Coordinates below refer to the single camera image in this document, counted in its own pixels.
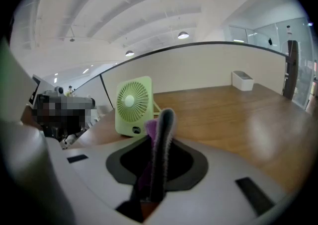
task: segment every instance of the green desk fan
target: green desk fan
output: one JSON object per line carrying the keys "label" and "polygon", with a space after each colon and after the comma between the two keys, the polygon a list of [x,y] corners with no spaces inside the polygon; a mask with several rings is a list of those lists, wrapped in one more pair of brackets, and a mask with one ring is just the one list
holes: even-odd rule
{"label": "green desk fan", "polygon": [[154,106],[161,111],[154,101],[151,78],[142,76],[121,82],[117,86],[116,94],[116,131],[131,137],[145,136],[144,123],[159,114],[154,113]]}

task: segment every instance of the white surface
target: white surface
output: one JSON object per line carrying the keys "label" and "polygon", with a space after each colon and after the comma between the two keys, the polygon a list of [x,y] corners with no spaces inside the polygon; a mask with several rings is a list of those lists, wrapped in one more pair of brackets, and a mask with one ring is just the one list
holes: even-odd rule
{"label": "white surface", "polygon": [[56,139],[46,138],[46,141],[55,175],[71,204],[77,225],[140,224],[113,210],[102,198],[87,187],[67,161],[66,153],[61,149]]}
{"label": "white surface", "polygon": [[240,45],[212,44],[171,49],[119,65],[103,73],[102,77],[115,106],[116,87],[122,81],[147,75],[153,81],[154,93],[159,93],[231,85],[231,72],[237,70],[246,72],[255,83],[281,94],[285,57]]}
{"label": "white surface", "polygon": [[73,94],[75,94],[76,97],[84,98],[90,95],[90,98],[95,100],[95,106],[99,113],[106,114],[113,109],[99,76],[76,89]]}
{"label": "white surface", "polygon": [[[129,199],[131,186],[116,183],[109,175],[105,162],[109,154],[136,140],[138,138],[64,150],[63,153],[66,157],[78,154],[88,156],[88,159],[74,162],[71,166],[90,191],[108,206],[114,207]],[[238,155],[192,141],[182,142],[206,156],[208,173],[189,191],[167,192],[165,199],[144,224],[233,225],[248,222],[257,216],[235,184],[236,179],[244,177],[250,177],[274,203],[286,196],[272,179]]]}
{"label": "white surface", "polygon": [[109,207],[115,209],[129,200],[132,186],[118,183],[106,169],[106,157],[118,149],[130,145],[133,141],[119,141],[113,145],[94,146],[84,149],[64,150],[66,157],[85,154],[88,159],[71,163],[85,185]]}
{"label": "white surface", "polygon": [[36,83],[13,57],[4,38],[0,40],[0,119],[19,122]]}
{"label": "white surface", "polygon": [[240,77],[237,72],[232,72],[232,85],[241,91],[252,91],[254,80],[247,77]]}

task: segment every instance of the wooden table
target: wooden table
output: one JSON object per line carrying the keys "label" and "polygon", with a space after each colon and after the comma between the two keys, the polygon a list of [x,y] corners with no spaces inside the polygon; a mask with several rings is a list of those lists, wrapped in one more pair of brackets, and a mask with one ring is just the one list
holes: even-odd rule
{"label": "wooden table", "polygon": [[[272,177],[287,192],[303,183],[317,150],[317,122],[282,95],[255,84],[154,94],[159,107],[177,115],[177,138],[237,153]],[[113,110],[70,148],[120,141]]]}

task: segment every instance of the fan grille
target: fan grille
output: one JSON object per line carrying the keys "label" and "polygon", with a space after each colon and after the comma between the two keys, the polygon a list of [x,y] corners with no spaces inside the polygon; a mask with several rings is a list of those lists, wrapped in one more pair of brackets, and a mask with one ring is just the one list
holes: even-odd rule
{"label": "fan grille", "polygon": [[[127,107],[125,99],[128,95],[133,96],[134,104]],[[149,96],[146,88],[139,82],[129,82],[120,90],[117,97],[117,110],[120,117],[126,122],[138,121],[146,112]]]}

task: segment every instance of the black opening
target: black opening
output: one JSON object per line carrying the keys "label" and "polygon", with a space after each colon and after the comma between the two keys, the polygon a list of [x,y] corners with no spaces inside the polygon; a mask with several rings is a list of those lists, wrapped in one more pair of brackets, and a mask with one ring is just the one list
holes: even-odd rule
{"label": "black opening", "polygon": [[[139,178],[148,162],[151,160],[151,141],[144,141],[134,149],[120,157],[120,163],[124,168]],[[190,153],[171,143],[169,151],[169,166],[167,181],[178,178],[185,174],[193,165],[193,158]]]}
{"label": "black opening", "polygon": [[258,216],[274,206],[274,202],[250,179],[245,177],[235,181]]}
{"label": "black opening", "polygon": [[80,154],[80,155],[76,155],[73,157],[68,157],[67,159],[68,159],[69,163],[73,163],[73,162],[77,162],[77,161],[80,161],[83,159],[88,159],[88,157],[85,154]]}

